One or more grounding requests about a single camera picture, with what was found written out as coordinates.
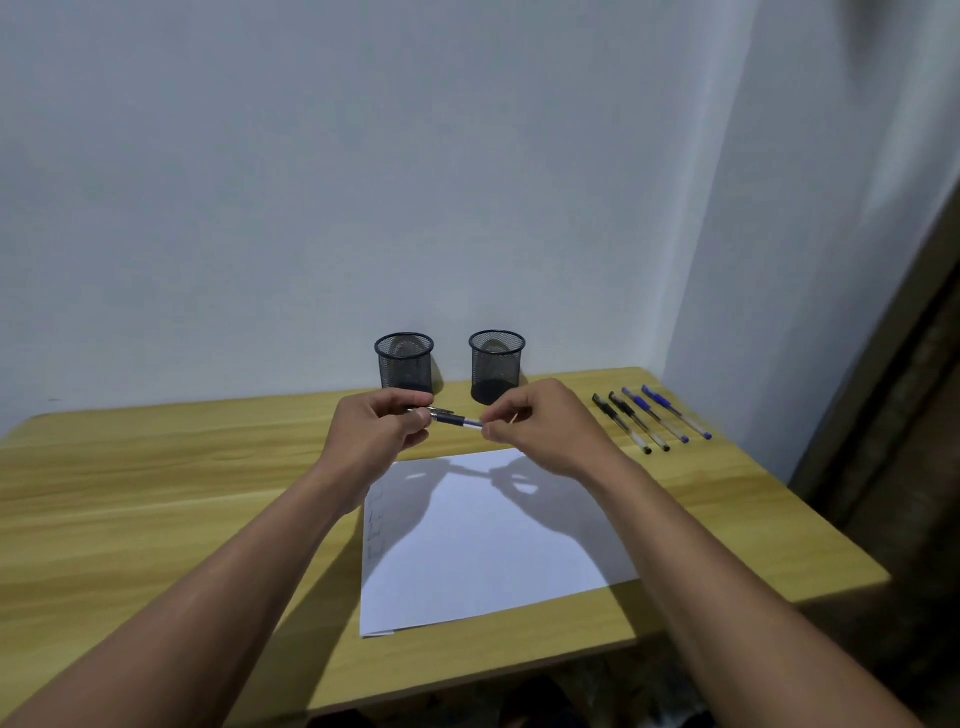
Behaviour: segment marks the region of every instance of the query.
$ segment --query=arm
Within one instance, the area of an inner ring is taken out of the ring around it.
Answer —
[[[433,396],[341,400],[317,464],[236,536],[17,709],[4,728],[219,725],[333,524],[421,443]]]
[[[920,725],[624,454],[559,381],[512,390],[481,419],[485,437],[593,494],[724,725]]]

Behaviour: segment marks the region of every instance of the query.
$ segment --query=right hand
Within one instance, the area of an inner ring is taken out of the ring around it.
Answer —
[[[581,482],[604,458],[623,455],[577,396],[557,379],[511,389],[480,421],[487,440],[512,445],[544,470]]]

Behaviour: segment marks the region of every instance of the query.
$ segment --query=black mesh pen holder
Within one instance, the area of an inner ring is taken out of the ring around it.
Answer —
[[[373,348],[380,357],[381,386],[433,394],[430,369],[433,339],[422,333],[403,331],[377,339]]]
[[[527,342],[512,331],[478,331],[470,336],[473,377],[470,396],[493,404],[520,383],[520,354]]]

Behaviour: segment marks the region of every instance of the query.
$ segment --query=white paper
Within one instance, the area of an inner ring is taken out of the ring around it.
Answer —
[[[515,449],[396,463],[367,495],[361,636],[631,579],[583,486]]]

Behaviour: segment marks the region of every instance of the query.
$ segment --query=black pen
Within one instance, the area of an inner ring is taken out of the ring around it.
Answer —
[[[462,415],[453,414],[453,412],[448,409],[441,409],[440,407],[407,407],[407,411],[409,412],[412,412],[415,409],[429,410],[430,417],[433,418],[434,422],[443,423],[444,425],[476,427],[477,429],[483,429],[483,423],[479,420],[468,420]]]
[[[663,442],[663,438],[661,438],[656,432],[650,429],[650,427],[648,427],[636,415],[636,412],[634,412],[634,409],[629,404],[627,404],[627,402],[625,402],[620,397],[618,397],[615,392],[610,392],[607,395],[607,397],[610,399],[611,402],[613,402],[617,407],[620,408],[620,411],[623,412],[623,414],[625,414],[627,417],[633,420],[636,423],[636,426],[638,426],[640,429],[642,429],[644,432],[650,435],[650,437],[653,438],[653,441],[657,443],[657,445],[660,447],[661,450],[663,450],[664,452],[670,451],[670,446],[667,445],[665,442]]]
[[[600,411],[603,412],[607,417],[620,425],[620,429],[630,435],[630,439],[636,443],[636,446],[646,452],[648,455],[653,452],[646,441],[637,435],[633,430],[630,429],[630,426],[627,425],[623,420],[620,419],[620,416],[613,411],[613,408],[609,406],[606,402],[600,399],[599,395],[593,395],[593,403],[600,407]]]

